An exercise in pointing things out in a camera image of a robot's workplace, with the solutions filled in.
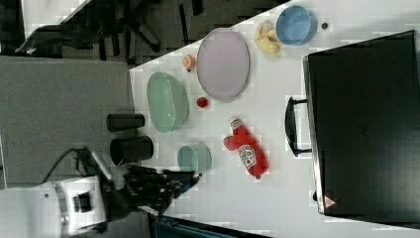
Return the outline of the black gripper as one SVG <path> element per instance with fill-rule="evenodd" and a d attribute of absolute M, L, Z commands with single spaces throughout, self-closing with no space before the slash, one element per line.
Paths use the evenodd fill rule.
<path fill-rule="evenodd" d="M 108 221 L 123 219 L 143 206 L 162 215 L 174 198 L 179 198 L 200 181 L 201 175 L 194 171 L 163 170 L 159 173 L 151 168 L 128 166 L 123 178 L 125 184 L 121 189 L 111 181 L 102 183 Z"/>

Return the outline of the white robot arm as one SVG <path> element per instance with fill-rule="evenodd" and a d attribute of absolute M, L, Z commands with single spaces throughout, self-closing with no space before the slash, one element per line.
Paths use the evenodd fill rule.
<path fill-rule="evenodd" d="M 104 233 L 110 223 L 147 207 L 163 214 L 200 174 L 115 165 L 87 148 L 69 149 L 80 178 L 44 179 L 1 190 L 1 238 L 75 238 Z"/>

